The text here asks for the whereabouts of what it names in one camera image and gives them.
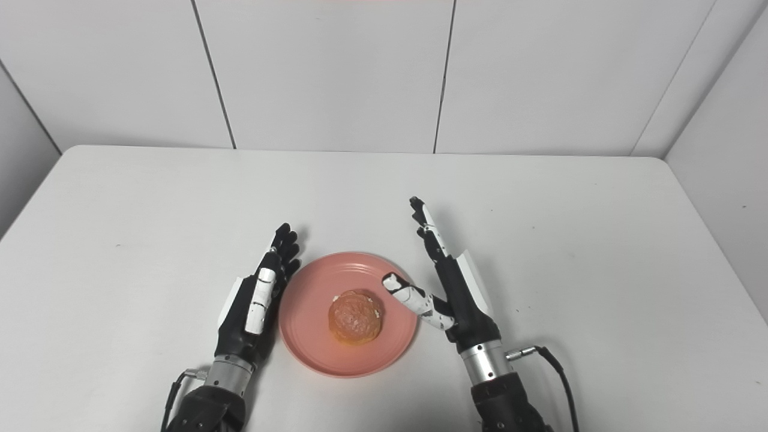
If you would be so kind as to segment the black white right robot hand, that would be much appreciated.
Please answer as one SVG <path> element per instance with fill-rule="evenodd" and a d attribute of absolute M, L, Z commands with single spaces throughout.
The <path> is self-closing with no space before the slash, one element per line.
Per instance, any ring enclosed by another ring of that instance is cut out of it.
<path fill-rule="evenodd" d="M 501 333 L 490 313 L 481 309 L 471 290 L 475 276 L 459 257 L 450 254 L 426 204 L 419 197 L 409 199 L 412 218 L 419 225 L 428 257 L 434 265 L 446 299 L 441 299 L 390 272 L 382 277 L 385 290 L 420 320 L 444 331 L 459 353 L 472 347 L 499 341 Z"/>

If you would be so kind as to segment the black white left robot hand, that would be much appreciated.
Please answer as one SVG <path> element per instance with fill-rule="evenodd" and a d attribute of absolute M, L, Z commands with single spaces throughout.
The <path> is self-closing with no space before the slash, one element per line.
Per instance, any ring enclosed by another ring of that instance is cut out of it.
<path fill-rule="evenodd" d="M 238 277 L 218 324 L 215 356 L 238 356 L 261 364 L 271 354 L 276 322 L 286 287 L 300 268 L 298 235 L 291 225 L 278 227 L 255 273 Z"/>

